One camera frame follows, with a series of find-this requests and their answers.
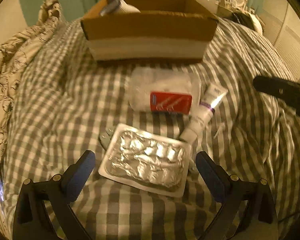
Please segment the floral blanket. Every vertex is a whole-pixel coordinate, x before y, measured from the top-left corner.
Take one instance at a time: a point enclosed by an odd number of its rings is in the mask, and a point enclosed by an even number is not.
[[[0,163],[6,150],[8,127],[21,75],[40,48],[65,24],[58,0],[45,0],[36,25],[0,46]],[[8,236],[0,204],[0,231]]]

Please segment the checkered bedsheet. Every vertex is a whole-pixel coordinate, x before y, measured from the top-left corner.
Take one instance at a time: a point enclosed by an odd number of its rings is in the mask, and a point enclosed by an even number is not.
[[[252,86],[258,74],[292,80],[278,53],[255,32],[220,20],[202,63],[168,67],[199,75],[203,86],[211,81],[229,89],[193,151],[205,150],[243,180],[267,179],[283,236],[295,217],[284,218],[300,209],[300,118]],[[24,179],[48,180],[89,149],[96,153],[97,166],[72,208],[92,239],[197,239],[202,234],[220,205],[195,175],[188,174],[184,195],[176,199],[98,174],[104,155],[98,135],[106,127],[121,122],[177,138],[189,121],[181,115],[134,112],[126,92],[134,68],[98,66],[78,20],[56,32],[27,67],[2,171],[2,203],[11,231]]]

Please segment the white squeeze tube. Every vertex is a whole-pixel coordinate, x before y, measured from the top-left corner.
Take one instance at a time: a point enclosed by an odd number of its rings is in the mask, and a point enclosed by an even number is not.
[[[219,106],[222,98],[228,93],[228,90],[220,85],[210,83],[208,89],[197,106],[191,113],[191,119],[179,139],[193,144],[198,135],[207,127],[215,108]]]

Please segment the red card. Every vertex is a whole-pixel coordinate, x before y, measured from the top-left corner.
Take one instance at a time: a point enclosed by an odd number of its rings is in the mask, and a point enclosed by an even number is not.
[[[174,112],[189,114],[192,96],[187,94],[173,94],[165,92],[151,92],[151,111]]]

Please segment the metal bolt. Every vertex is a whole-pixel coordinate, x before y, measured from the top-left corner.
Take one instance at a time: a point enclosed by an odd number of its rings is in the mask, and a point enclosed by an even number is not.
[[[60,174],[54,175],[52,179],[54,181],[59,181],[61,179],[61,175]]]
[[[230,179],[233,180],[233,181],[238,181],[239,177],[237,175],[231,175]]]
[[[31,182],[30,179],[25,179],[25,181],[23,182],[23,184],[28,185]]]
[[[268,184],[268,181],[266,181],[265,179],[261,179],[260,182],[261,182],[262,185],[267,185]]]

